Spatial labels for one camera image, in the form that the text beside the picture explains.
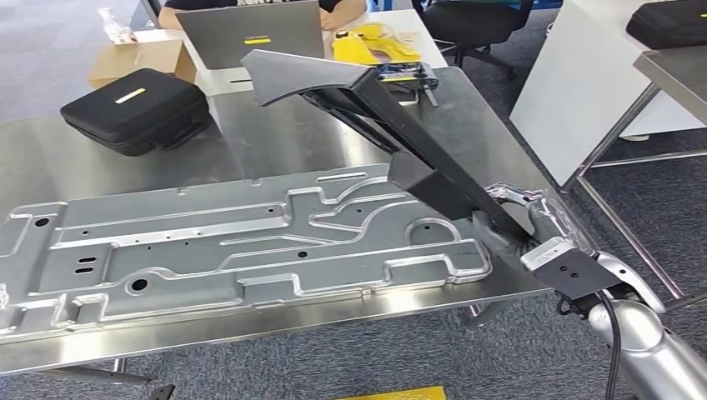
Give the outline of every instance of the office chair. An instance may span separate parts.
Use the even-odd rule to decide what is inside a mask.
[[[513,31],[525,26],[533,0],[520,0],[519,8],[469,0],[423,1],[412,0],[413,8],[435,42],[449,45],[442,53],[454,52],[456,65],[462,67],[469,56],[505,68],[511,80],[518,76],[512,65],[490,54],[491,45],[507,41]]]

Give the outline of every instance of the screw hole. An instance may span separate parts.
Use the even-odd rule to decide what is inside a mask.
[[[130,287],[133,288],[135,292],[139,292],[148,286],[148,281],[145,279],[138,279],[133,282]]]

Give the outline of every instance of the yellow label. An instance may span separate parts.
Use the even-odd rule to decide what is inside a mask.
[[[346,397],[339,400],[446,400],[444,388],[441,386],[423,387],[421,389],[404,390],[402,392],[390,392],[372,394],[370,396]]]
[[[272,40],[270,38],[265,38],[265,39],[246,39],[243,41],[245,44],[263,44],[263,43],[270,43]]]
[[[141,88],[139,88],[138,90],[132,91],[132,92],[126,94],[125,96],[119,98],[118,100],[115,101],[115,103],[116,103],[116,104],[123,104],[123,103],[125,103],[127,100],[130,100],[131,98],[134,98],[134,97],[137,96],[138,94],[144,93],[144,92],[145,92],[145,88],[144,88],[144,87],[141,87]]]
[[[401,82],[401,81],[414,81],[414,77],[389,77],[383,80],[383,82]]]

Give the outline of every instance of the laptop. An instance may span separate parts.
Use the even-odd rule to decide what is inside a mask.
[[[177,20],[208,69],[242,67],[255,48],[324,58],[318,0],[184,11]]]

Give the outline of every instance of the aluminum sheet metal part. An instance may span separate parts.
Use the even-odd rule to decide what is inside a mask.
[[[0,343],[487,277],[470,223],[401,192],[388,169],[16,208],[0,227]]]

